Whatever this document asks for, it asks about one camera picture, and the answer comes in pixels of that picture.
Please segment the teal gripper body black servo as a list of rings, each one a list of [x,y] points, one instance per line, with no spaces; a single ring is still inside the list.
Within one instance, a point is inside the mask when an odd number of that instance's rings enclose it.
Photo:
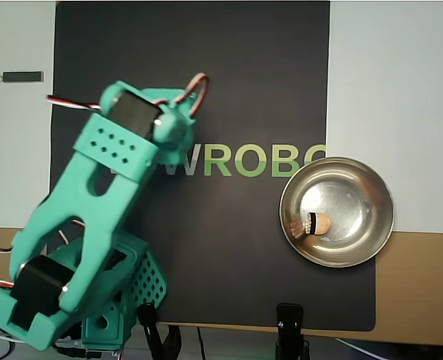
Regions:
[[[160,109],[156,119],[157,161],[161,165],[181,165],[193,145],[195,120],[184,104],[163,103]]]

